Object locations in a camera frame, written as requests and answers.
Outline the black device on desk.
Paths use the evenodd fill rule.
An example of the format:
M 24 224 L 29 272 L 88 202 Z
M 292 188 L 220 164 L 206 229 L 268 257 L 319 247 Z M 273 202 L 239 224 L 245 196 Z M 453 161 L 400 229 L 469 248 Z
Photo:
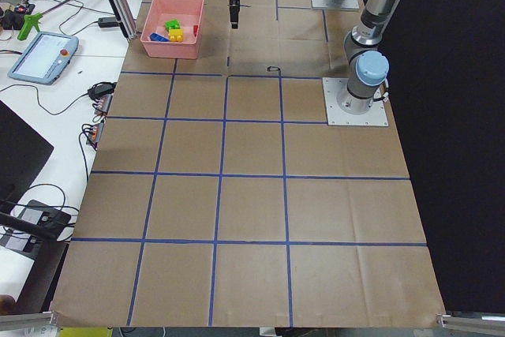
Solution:
M 70 225 L 71 215 L 30 200 L 18 216 L 1 213 L 1 246 L 34 258 L 44 242 L 55 242 Z

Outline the blue toy block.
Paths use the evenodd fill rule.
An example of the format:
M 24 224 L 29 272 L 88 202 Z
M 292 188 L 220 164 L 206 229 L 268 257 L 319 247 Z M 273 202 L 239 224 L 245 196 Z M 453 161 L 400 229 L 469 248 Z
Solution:
M 165 37 L 165 36 L 163 36 L 163 35 L 160 35 L 160 34 L 158 34 L 158 33 L 155 33 L 155 32 L 153 32 L 153 33 L 151 33 L 151 34 L 149 35 L 149 39 L 150 39 L 151 41 L 153 41 L 153 42 L 163 42 L 163 43 L 170 42 L 170 39 L 169 39 L 169 38 L 167 38 L 167 37 Z

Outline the blue teach pendant tablet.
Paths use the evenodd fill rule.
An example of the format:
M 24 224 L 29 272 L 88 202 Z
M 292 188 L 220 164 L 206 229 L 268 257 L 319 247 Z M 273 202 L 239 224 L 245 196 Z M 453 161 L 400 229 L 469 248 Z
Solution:
M 79 47 L 76 36 L 38 32 L 8 72 L 8 77 L 51 85 L 62 74 Z

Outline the yellow toy block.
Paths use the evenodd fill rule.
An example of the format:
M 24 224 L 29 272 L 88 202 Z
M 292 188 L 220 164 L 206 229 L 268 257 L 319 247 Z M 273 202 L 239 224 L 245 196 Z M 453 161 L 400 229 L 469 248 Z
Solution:
M 185 34 L 182 28 L 168 31 L 168 38 L 172 43 L 181 43 L 184 41 L 184 37 Z

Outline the green toy block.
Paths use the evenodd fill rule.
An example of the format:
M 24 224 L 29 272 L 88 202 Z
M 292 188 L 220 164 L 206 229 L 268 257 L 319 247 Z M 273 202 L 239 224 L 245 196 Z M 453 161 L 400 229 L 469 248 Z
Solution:
M 167 31 L 170 31 L 173 29 L 180 29 L 181 25 L 177 19 L 171 19 L 165 23 L 165 28 Z

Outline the green plastic clamp tool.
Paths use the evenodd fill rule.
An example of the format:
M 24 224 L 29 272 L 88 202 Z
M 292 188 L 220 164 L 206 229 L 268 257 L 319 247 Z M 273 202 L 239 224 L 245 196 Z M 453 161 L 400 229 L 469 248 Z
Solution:
M 24 41 L 28 38 L 31 30 L 34 28 L 37 32 L 39 29 L 39 20 L 43 17 L 41 13 L 36 14 L 25 14 L 24 15 L 24 23 L 21 27 L 21 30 L 18 33 L 17 39 L 20 41 Z

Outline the black power adapter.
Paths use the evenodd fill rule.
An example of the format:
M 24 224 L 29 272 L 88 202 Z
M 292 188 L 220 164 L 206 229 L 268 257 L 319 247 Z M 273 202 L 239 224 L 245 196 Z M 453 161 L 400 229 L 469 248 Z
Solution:
M 115 17 L 100 17 L 97 20 L 97 25 L 100 28 L 115 28 L 119 26 L 119 23 Z

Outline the pink plastic box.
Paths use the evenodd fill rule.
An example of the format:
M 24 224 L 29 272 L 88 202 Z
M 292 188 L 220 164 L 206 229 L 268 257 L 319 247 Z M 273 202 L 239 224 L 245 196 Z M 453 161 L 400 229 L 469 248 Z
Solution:
M 140 41 L 152 58 L 197 59 L 204 0 L 152 0 Z

